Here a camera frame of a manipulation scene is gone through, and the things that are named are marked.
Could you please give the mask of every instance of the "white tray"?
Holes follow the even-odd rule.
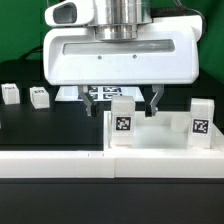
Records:
[[[133,147],[115,149],[109,145],[110,112],[104,113],[104,151],[114,155],[115,177],[224,178],[222,133],[213,125],[211,149],[188,148],[188,133],[170,128],[175,113],[145,118],[136,112]]]

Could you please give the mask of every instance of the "white housing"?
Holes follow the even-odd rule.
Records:
[[[192,83],[198,77],[200,16],[158,18],[138,38],[100,42],[95,30],[51,30],[44,41],[45,77],[52,85]]]

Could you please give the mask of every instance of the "white block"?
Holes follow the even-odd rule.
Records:
[[[111,147],[133,144],[135,101],[130,96],[113,96],[111,104]]]
[[[49,94],[44,87],[30,88],[30,100],[35,109],[49,108]]]
[[[16,84],[3,84],[2,85],[2,97],[6,105],[19,104],[20,96],[19,90]]]
[[[188,146],[204,149],[211,148],[214,109],[213,100],[192,99]]]

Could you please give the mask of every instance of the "green background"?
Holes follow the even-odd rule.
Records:
[[[182,3],[205,15],[208,26],[199,43],[200,67],[224,83],[224,0],[182,0]],[[174,5],[172,0],[153,0],[152,4]],[[46,8],[46,0],[0,1],[0,62],[17,59],[43,44],[49,30],[44,21]]]

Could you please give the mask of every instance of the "white platform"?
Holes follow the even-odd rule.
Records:
[[[122,95],[122,96],[133,96],[136,102],[144,102],[144,98],[141,94],[141,91],[138,87],[114,87],[120,91],[105,92],[104,87],[106,86],[95,86],[97,88],[96,92],[91,92],[94,101],[111,101],[112,95]],[[61,86],[55,101],[82,101],[79,98],[78,87],[77,86]]]
[[[105,112],[105,150],[0,152],[0,178],[224,178],[224,136],[213,126],[211,149],[188,149],[187,133],[170,129],[173,113],[136,113],[132,149],[111,149]]]

